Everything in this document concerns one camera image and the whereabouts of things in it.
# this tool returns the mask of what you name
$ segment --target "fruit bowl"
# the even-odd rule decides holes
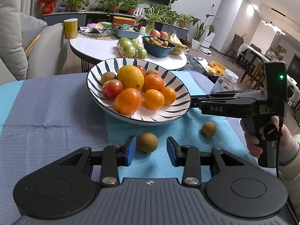
[[[155,69],[163,78],[164,86],[172,87],[177,93],[177,99],[170,106],[158,110],[150,110],[144,104],[131,115],[122,115],[114,108],[114,100],[107,100],[102,93],[101,76],[106,72],[117,74],[124,65],[142,65],[146,71]],[[191,96],[183,84],[172,72],[151,62],[134,58],[112,58],[93,66],[86,77],[88,90],[95,102],[107,113],[122,121],[136,125],[161,125],[174,121],[187,113],[191,105]]]
[[[151,37],[154,37],[154,36],[143,36],[142,37],[143,44],[144,44],[146,51],[157,58],[162,58],[162,57],[166,57],[166,56],[170,55],[170,53],[176,47],[174,44],[172,44],[169,41],[168,41],[168,43],[169,43],[168,46],[170,48],[164,48],[162,46],[157,46],[155,44],[151,44],[150,42],[145,40],[145,38],[151,38]],[[159,37],[157,37],[157,39],[159,39],[161,41],[167,41],[167,40],[164,40],[163,38],[159,38]]]

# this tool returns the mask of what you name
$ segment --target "striped bowl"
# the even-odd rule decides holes
[[[155,69],[163,78],[165,87],[172,87],[177,93],[177,99],[170,106],[158,110],[148,109],[144,103],[131,115],[122,115],[115,110],[114,100],[107,100],[102,94],[101,76],[105,72],[118,73],[124,65],[142,65],[146,71]],[[184,83],[173,73],[154,63],[134,58],[112,58],[93,66],[86,77],[88,90],[97,104],[107,113],[122,121],[136,125],[160,125],[182,117],[190,108],[191,96]]]

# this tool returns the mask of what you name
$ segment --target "apple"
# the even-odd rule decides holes
[[[136,65],[136,67],[139,68],[142,71],[143,76],[145,77],[146,76],[146,69],[142,65]]]
[[[106,81],[102,87],[103,95],[109,100],[115,99],[123,90],[123,84],[117,79]]]
[[[168,35],[168,33],[166,31],[161,31],[160,33],[160,37],[164,38],[164,36]]]
[[[161,33],[157,30],[152,30],[150,32],[150,36],[153,36],[153,37],[160,37]]]

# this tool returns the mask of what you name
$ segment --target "white pillow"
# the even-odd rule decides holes
[[[0,0],[0,58],[17,80],[28,68],[21,41],[20,0]]]

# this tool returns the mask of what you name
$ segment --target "hand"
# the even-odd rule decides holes
[[[277,130],[279,130],[279,118],[278,117],[273,116],[271,118],[271,120],[269,121],[269,123],[267,123],[267,124],[270,124],[270,123],[274,124],[277,127]],[[263,153],[263,150],[262,150],[262,148],[257,146],[259,144],[258,138],[249,133],[248,128],[247,128],[246,124],[244,123],[243,119],[241,120],[241,127],[244,130],[244,136],[245,136],[247,148],[248,148],[250,154],[256,158],[259,158],[260,154]],[[291,145],[293,138],[291,138],[290,141],[287,141],[290,138],[291,133],[289,132],[288,128],[285,125],[282,126],[281,130],[282,130],[282,137],[280,138],[279,151],[284,152]]]

